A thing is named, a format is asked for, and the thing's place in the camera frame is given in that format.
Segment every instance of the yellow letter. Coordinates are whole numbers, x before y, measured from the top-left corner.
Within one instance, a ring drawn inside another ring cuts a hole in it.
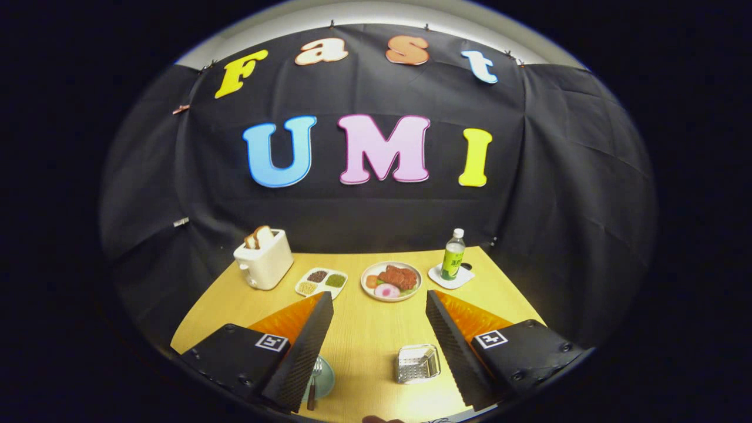
[[[220,90],[214,94],[214,98],[218,99],[221,96],[226,96],[227,94],[240,90],[243,83],[240,82],[238,78],[241,76],[243,78],[248,78],[250,73],[253,72],[253,68],[256,67],[256,61],[266,59],[268,55],[268,51],[261,50],[225,65],[225,78],[222,79],[222,86],[220,87]]]
[[[459,184],[463,187],[483,187],[486,184],[486,151],[493,137],[488,132],[468,128],[462,131],[468,140],[468,155],[465,162],[465,171],[459,176]]]

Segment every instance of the green vegetable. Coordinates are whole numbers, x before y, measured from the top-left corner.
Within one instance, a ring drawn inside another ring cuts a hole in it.
[[[405,295],[410,295],[410,294],[412,294],[413,292],[417,291],[417,289],[418,289],[418,286],[417,286],[417,285],[415,285],[415,288],[413,288],[413,289],[406,289],[406,290],[404,290],[404,291],[401,291],[401,292],[399,293],[399,296],[400,296],[400,297],[404,297]]]
[[[330,287],[341,288],[344,285],[344,276],[342,275],[330,275],[326,279],[326,284]]]

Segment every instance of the green label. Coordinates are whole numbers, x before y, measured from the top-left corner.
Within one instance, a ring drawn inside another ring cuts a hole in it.
[[[451,281],[457,277],[459,265],[462,264],[462,256],[465,252],[453,253],[444,251],[444,263],[441,265],[441,278]]]

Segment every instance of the black fabric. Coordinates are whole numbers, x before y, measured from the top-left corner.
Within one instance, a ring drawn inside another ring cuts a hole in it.
[[[657,202],[629,115],[589,72],[525,67],[525,139],[491,256],[554,330],[590,347],[647,272]]]
[[[173,65],[160,75],[123,121],[102,175],[99,228],[114,259],[185,217],[175,192],[179,120],[197,72]]]
[[[387,42],[396,35],[426,39],[429,61],[389,62]],[[328,37],[344,39],[350,55],[293,63],[302,45]],[[243,87],[215,99],[225,64],[261,49],[268,57]],[[479,81],[462,50],[483,52],[499,82]],[[187,103],[190,110],[171,115]],[[257,184],[243,131],[274,123],[272,161],[285,167],[292,144],[284,122],[306,114],[317,118],[308,175],[285,188]],[[402,116],[428,117],[429,179],[379,181],[366,164],[370,181],[342,184],[346,141],[337,120],[346,114],[371,115],[385,136]],[[485,187],[457,181],[465,128],[493,136]],[[390,25],[287,35],[237,52],[202,75],[174,66],[126,120],[103,193],[105,250],[127,275],[117,284],[128,310],[160,345],[232,262],[242,239],[268,224],[288,232],[293,251],[323,253],[439,249],[454,227],[463,227],[467,243],[489,249],[552,329],[588,347],[607,336],[636,292],[656,217],[639,135],[590,73],[521,68],[471,41]],[[190,222],[172,228],[182,217]],[[154,236],[160,230],[181,235]]]
[[[396,65],[385,57],[396,35],[419,36],[431,58],[421,66]],[[337,62],[297,66],[300,47],[320,38],[338,37],[349,56]],[[219,99],[214,94],[223,67],[258,50],[258,61],[244,86]],[[459,52],[482,50],[494,62],[500,82],[489,86],[470,72]],[[288,232],[300,252],[379,252],[442,248],[454,227],[465,228],[471,244],[490,242],[511,191],[522,135],[523,92],[515,62],[500,52],[449,35],[405,26],[354,25],[315,29],[252,47],[218,62],[182,116],[183,146],[177,158],[177,188],[186,211],[202,235],[207,255],[219,245],[234,248],[249,229],[270,224]],[[369,114],[388,136],[400,117],[428,117],[425,155],[429,179],[416,184],[378,181],[344,185],[344,131],[347,114]],[[272,162],[291,164],[287,119],[314,115],[312,165],[291,187],[269,189],[248,170],[245,129],[271,122]],[[462,187],[465,128],[490,132],[486,187]]]

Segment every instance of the beans in tray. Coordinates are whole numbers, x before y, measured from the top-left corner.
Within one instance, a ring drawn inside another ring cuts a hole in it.
[[[302,283],[301,283],[301,284],[300,284],[300,285],[298,286],[298,290],[299,290],[299,291],[300,291],[300,292],[301,292],[301,293],[302,293],[303,295],[311,295],[311,294],[312,294],[312,293],[313,293],[313,292],[314,292],[314,291],[316,290],[316,284],[313,284],[313,283],[311,283],[311,282],[305,281],[305,282],[302,282]]]
[[[331,275],[330,277],[327,278],[326,284],[330,287],[341,288],[342,285],[344,285],[344,276]]]
[[[319,270],[318,272],[311,273],[311,275],[308,276],[308,280],[319,283],[322,280],[324,280],[324,276],[326,276],[326,272],[324,272],[323,270]]]

